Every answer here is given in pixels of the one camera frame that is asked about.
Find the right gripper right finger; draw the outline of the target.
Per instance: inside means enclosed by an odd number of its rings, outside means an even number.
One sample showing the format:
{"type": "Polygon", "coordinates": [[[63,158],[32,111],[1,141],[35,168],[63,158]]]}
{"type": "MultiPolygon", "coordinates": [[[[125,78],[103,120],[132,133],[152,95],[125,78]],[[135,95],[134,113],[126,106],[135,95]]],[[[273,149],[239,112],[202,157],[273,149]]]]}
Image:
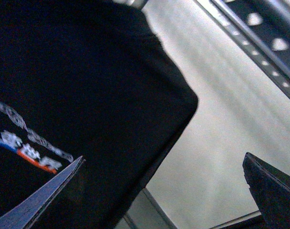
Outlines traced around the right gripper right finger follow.
{"type": "Polygon", "coordinates": [[[290,229],[290,176],[249,152],[242,166],[268,228],[290,229]]]}

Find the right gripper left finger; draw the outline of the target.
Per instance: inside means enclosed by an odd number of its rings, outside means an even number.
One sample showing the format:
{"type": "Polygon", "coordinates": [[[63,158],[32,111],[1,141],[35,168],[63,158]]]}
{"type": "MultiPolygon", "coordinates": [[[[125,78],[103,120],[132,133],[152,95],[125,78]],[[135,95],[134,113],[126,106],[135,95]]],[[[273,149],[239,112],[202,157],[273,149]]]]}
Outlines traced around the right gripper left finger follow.
{"type": "Polygon", "coordinates": [[[22,203],[0,217],[0,229],[30,229],[50,209],[49,205],[55,202],[57,196],[64,192],[84,162],[83,156],[78,157],[22,203]]]}

